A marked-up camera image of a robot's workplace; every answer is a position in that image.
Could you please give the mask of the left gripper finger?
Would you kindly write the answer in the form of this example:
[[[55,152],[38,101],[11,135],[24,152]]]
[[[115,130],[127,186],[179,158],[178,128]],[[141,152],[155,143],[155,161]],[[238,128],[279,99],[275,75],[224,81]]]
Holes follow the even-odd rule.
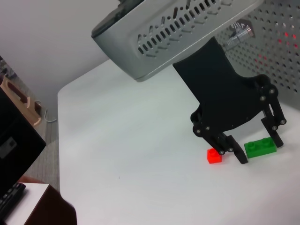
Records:
[[[265,88],[262,89],[261,93],[259,100],[264,114],[261,121],[276,147],[280,148],[284,143],[277,130],[279,126],[286,124],[286,119],[278,100],[278,90],[277,88]]]
[[[227,136],[223,132],[212,133],[210,128],[197,129],[197,136],[203,138],[216,153],[213,153],[213,158],[217,159],[223,156],[226,152],[231,152],[235,155],[241,164],[248,163],[248,159],[235,139],[230,135]]]

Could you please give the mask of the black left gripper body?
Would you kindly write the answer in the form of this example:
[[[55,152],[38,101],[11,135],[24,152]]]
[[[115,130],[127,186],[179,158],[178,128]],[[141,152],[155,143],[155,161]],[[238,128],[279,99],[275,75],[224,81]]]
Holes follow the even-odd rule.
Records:
[[[214,37],[173,67],[199,102],[199,112],[191,117],[197,136],[235,129],[277,100],[270,78],[239,75]]]

